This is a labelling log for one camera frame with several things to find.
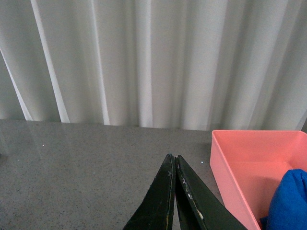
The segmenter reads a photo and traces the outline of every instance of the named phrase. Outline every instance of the curtain fold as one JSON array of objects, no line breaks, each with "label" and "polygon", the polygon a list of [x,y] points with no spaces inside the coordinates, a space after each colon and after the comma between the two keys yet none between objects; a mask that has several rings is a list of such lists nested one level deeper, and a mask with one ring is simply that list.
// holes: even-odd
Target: curtain fold
[{"label": "curtain fold", "polygon": [[1,0],[0,118],[301,129],[304,0]]}]

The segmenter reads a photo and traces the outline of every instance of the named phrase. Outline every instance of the pink container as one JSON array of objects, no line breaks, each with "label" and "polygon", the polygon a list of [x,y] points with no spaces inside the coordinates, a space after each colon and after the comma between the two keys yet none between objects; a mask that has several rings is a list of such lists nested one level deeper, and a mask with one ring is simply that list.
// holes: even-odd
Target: pink container
[{"label": "pink container", "polygon": [[249,230],[260,230],[273,194],[289,169],[307,171],[301,131],[215,130],[210,166],[225,207]]}]

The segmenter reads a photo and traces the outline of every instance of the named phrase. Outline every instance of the table surface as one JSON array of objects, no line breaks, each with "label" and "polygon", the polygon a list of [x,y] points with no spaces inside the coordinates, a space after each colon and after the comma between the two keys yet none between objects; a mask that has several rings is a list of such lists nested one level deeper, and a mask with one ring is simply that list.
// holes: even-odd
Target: table surface
[{"label": "table surface", "polygon": [[210,149],[209,131],[0,120],[0,229],[121,230],[168,153],[222,201]]}]

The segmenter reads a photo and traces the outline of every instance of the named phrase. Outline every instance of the white curtain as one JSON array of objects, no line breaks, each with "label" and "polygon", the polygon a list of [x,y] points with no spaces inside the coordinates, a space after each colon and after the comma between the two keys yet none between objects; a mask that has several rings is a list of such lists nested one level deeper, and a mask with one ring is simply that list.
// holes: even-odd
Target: white curtain
[{"label": "white curtain", "polygon": [[306,0],[0,0],[0,118],[301,129]]}]

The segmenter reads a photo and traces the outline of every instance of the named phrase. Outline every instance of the blue cloth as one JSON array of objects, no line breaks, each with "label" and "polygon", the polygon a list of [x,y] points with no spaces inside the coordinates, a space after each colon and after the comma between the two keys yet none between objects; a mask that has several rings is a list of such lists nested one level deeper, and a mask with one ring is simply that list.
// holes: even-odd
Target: blue cloth
[{"label": "blue cloth", "polygon": [[307,230],[307,172],[289,170],[272,198],[264,230]]}]

